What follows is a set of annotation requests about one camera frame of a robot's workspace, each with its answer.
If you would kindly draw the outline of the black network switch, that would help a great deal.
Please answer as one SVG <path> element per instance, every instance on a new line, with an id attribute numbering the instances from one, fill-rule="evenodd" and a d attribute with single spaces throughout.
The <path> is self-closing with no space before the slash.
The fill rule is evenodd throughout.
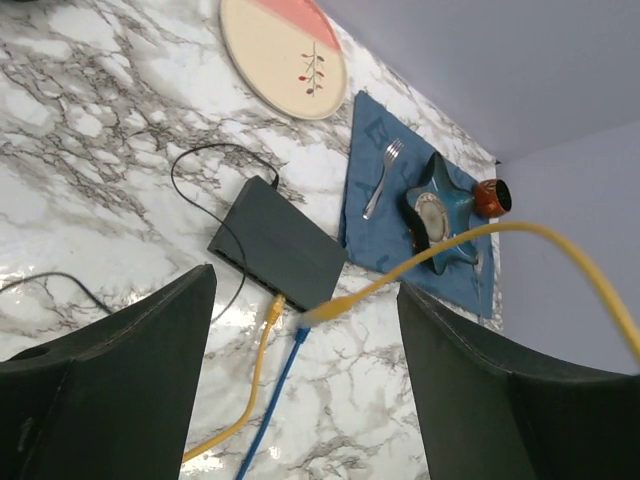
<path id="1" fill-rule="evenodd" d="M 331 299 L 345 249 L 262 178 L 249 179 L 208 251 L 299 312 Z"/>

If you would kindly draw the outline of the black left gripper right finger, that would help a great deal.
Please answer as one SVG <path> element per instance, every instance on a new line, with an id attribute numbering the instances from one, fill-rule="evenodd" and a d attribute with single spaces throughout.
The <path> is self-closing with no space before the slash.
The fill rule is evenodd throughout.
<path id="1" fill-rule="evenodd" d="M 639 379 L 499 335 L 418 288 L 397 297 L 434 479 L 635 479 Z"/>

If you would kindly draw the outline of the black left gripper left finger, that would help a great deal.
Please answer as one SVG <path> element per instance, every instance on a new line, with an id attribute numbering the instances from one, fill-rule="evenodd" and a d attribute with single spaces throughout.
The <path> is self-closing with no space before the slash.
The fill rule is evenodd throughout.
<path id="1" fill-rule="evenodd" d="M 1 364 L 5 479 L 175 479 L 217 279 L 197 266 L 148 297 Z"/>

